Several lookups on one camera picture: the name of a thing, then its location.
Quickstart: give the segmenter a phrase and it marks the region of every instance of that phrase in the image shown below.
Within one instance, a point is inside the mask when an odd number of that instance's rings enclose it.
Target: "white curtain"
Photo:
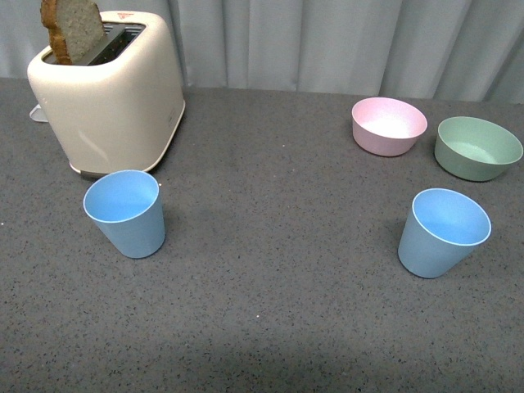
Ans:
[[[97,0],[161,15],[188,86],[524,102],[522,0]],[[0,76],[47,45],[0,0]]]

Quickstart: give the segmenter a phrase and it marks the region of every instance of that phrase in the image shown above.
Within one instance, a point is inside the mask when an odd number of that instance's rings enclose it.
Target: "toast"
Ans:
[[[76,64],[106,35],[91,0],[42,0],[40,16],[58,64],[64,66]]]

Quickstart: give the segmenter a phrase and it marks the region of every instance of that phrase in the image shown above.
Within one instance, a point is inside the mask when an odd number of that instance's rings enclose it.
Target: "toaster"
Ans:
[[[58,65],[46,47],[28,65],[29,84],[75,172],[149,171],[185,109],[171,34],[148,12],[101,17],[106,36],[79,64]]]

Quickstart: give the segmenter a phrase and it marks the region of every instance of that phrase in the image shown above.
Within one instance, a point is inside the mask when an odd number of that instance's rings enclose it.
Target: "speckled countertop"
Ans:
[[[130,260],[83,211],[92,180],[29,119],[27,81],[0,79],[2,391],[521,391],[523,163],[470,183],[432,151],[454,115],[524,141],[522,106],[406,100],[428,130],[382,158],[351,137],[361,97],[184,96],[152,171],[167,238]],[[493,224],[434,280],[396,254],[430,187],[465,193]]]

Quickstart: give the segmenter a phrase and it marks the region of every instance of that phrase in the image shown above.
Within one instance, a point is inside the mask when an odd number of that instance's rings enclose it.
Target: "blue cup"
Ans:
[[[140,170],[98,179],[86,192],[84,210],[113,245],[129,258],[144,258],[164,243],[158,182]]]
[[[456,191],[430,188],[413,199],[399,258],[411,273],[436,278],[471,254],[490,233],[490,218],[474,200]]]

